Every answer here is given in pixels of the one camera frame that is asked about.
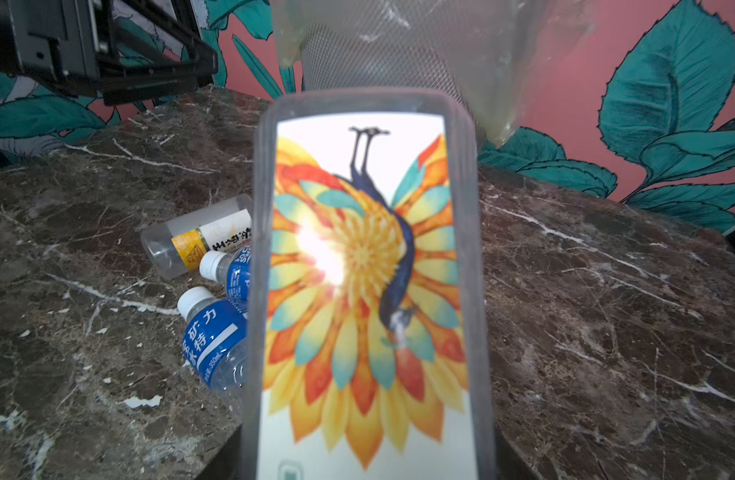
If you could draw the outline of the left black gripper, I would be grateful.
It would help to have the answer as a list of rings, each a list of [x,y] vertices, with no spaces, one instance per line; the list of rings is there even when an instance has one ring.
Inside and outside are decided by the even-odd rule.
[[[189,1],[0,1],[0,73],[119,105],[209,84],[218,56]]]

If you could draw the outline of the clear bottle yellow white label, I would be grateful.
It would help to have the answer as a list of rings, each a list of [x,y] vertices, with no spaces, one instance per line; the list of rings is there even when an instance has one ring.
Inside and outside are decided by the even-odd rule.
[[[241,194],[148,227],[141,242],[157,274],[173,280],[197,270],[209,252],[232,252],[249,243],[252,212],[251,196]]]

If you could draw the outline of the Pocari Sweat blue label bottle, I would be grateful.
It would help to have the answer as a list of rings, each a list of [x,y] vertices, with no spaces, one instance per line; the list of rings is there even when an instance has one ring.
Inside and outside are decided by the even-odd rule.
[[[245,246],[234,253],[207,252],[200,263],[203,278],[218,282],[227,300],[241,312],[248,308],[251,283],[252,250]]]

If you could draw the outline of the blue label bottle white cap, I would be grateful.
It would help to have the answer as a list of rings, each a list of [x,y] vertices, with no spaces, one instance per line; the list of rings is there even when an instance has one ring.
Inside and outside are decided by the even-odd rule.
[[[178,310],[187,322],[182,340],[185,360],[211,390],[225,395],[238,391],[247,358],[245,312],[205,287],[186,291]]]

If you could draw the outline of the bottle with sunflower label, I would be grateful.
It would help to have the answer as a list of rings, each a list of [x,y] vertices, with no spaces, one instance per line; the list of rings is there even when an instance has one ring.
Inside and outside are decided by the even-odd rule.
[[[497,478],[469,113],[427,89],[285,95],[253,192],[241,478]]]

